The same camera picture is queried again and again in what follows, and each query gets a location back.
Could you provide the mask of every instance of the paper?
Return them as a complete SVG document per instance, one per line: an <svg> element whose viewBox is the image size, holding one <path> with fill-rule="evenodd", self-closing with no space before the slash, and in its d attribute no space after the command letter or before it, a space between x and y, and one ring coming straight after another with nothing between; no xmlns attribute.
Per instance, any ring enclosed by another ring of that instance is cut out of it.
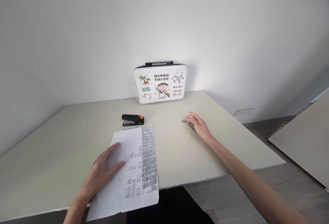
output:
<svg viewBox="0 0 329 224"><path fill-rule="evenodd" d="M121 145L110 153L107 168L120 161L126 164L94 196L87 221L140 209L159 201L152 126L116 131L111 145L117 142Z"/></svg>

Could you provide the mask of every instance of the black pants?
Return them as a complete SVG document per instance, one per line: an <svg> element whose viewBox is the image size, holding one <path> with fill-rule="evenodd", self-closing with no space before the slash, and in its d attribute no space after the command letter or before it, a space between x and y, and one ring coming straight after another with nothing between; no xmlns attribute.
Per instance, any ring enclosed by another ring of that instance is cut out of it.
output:
<svg viewBox="0 0 329 224"><path fill-rule="evenodd" d="M159 203L127 213L133 223L202 223L214 224L183 186L159 191Z"/></svg>

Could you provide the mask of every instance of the cartoon character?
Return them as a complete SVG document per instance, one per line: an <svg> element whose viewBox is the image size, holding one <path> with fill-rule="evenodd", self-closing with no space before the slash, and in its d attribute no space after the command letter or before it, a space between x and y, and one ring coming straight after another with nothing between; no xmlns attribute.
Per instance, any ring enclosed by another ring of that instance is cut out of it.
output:
<svg viewBox="0 0 329 224"><path fill-rule="evenodd" d="M170 97L170 94L166 91L169 85L166 83L159 83L156 90L159 93L159 98L165 98L166 96Z"/></svg>

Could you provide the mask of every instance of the box handle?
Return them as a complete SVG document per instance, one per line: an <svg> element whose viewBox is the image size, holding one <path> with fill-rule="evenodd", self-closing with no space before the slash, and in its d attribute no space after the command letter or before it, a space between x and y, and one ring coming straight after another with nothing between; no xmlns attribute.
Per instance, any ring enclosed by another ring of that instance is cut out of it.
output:
<svg viewBox="0 0 329 224"><path fill-rule="evenodd" d="M168 64L174 64L174 61L162 61L162 62L149 62L145 63L145 66L154 66L154 65L168 65Z"/></svg>

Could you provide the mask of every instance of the small metal object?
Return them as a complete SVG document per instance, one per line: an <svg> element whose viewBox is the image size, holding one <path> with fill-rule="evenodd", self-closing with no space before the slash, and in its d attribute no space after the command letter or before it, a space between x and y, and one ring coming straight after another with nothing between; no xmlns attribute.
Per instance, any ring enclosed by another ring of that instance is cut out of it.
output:
<svg viewBox="0 0 329 224"><path fill-rule="evenodd" d="M194 124L191 121L187 122L186 120L182 120L182 123L187 123L187 125L196 133L196 130L194 129Z"/></svg>

